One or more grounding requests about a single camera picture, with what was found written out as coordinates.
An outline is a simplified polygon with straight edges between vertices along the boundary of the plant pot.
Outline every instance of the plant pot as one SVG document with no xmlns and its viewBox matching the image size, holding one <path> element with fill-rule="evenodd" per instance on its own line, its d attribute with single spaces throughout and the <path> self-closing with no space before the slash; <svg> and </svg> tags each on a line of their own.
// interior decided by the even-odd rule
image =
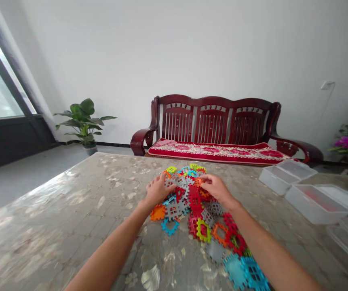
<svg viewBox="0 0 348 291">
<path fill-rule="evenodd" d="M 91 145 L 82 145 L 82 146 L 86 150 L 86 153 L 88 154 L 88 156 L 91 156 L 95 152 L 98 152 L 96 143 L 93 143 Z"/>
</svg>

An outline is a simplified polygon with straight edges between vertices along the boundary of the wall outlet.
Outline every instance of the wall outlet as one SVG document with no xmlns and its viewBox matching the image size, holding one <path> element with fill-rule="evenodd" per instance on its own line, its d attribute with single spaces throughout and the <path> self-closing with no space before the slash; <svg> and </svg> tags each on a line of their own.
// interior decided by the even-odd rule
<svg viewBox="0 0 348 291">
<path fill-rule="evenodd" d="M 331 86 L 332 86 L 333 84 L 335 84 L 334 81 L 325 81 L 325 82 L 323 82 L 323 85 L 322 85 L 322 87 L 321 87 L 321 90 L 329 90 L 329 89 L 331 89 Z"/>
</svg>

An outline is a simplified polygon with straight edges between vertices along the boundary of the hand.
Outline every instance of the hand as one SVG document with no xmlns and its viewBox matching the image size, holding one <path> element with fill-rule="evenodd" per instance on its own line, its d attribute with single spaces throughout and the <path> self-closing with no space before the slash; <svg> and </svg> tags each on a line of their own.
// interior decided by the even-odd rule
<svg viewBox="0 0 348 291">
<path fill-rule="evenodd" d="M 166 173 L 162 173 L 147 185 L 147 196 L 145 201 L 149 206 L 155 207 L 155 205 L 161 203 L 164 198 L 166 198 L 167 195 L 174 191 L 174 189 L 177 187 L 177 184 L 173 184 L 165 188 L 165 177 Z"/>
<path fill-rule="evenodd" d="M 207 174 L 202 175 L 201 179 L 204 180 L 201 187 L 216 198 L 226 209 L 230 208 L 232 202 L 237 201 L 220 177 Z"/>
</svg>

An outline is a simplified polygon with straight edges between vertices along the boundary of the pile of toy blocks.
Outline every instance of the pile of toy blocks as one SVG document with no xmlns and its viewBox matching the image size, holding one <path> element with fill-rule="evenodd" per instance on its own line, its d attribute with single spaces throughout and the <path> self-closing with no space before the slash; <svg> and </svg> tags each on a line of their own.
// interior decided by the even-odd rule
<svg viewBox="0 0 348 291">
<path fill-rule="evenodd" d="M 201 187 L 201 176 L 206 174 L 206 169 L 190 164 L 179 172 L 175 167 L 164 172 L 165 187 L 172 184 L 177 184 L 177 187 L 162 204 L 156 205 L 150 219 L 163 220 L 162 228 L 171 236 L 189 214 L 189 233 L 194 239 L 207 243 L 206 251 L 215 264 L 224 263 L 235 289 L 270 290 L 267 278 L 253 259 L 231 214 L 224 212 L 222 206 Z M 227 248 L 233 254 L 225 257 Z"/>
</svg>

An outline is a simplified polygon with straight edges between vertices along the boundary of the table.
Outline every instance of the table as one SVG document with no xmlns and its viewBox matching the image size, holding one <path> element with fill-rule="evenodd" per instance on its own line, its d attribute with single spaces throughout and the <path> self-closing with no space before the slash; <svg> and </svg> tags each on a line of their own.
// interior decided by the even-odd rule
<svg viewBox="0 0 348 291">
<path fill-rule="evenodd" d="M 197 162 L 223 177 L 253 217 L 327 289 L 348 290 L 348 256 L 283 197 L 258 181 L 261 168 Z M 169 160 L 96 153 L 0 209 L 0 290 L 61 290 L 144 197 Z M 348 176 L 318 174 L 305 183 L 348 189 Z M 187 219 L 168 237 L 143 224 L 113 290 L 232 290 L 223 266 L 189 235 Z"/>
</svg>

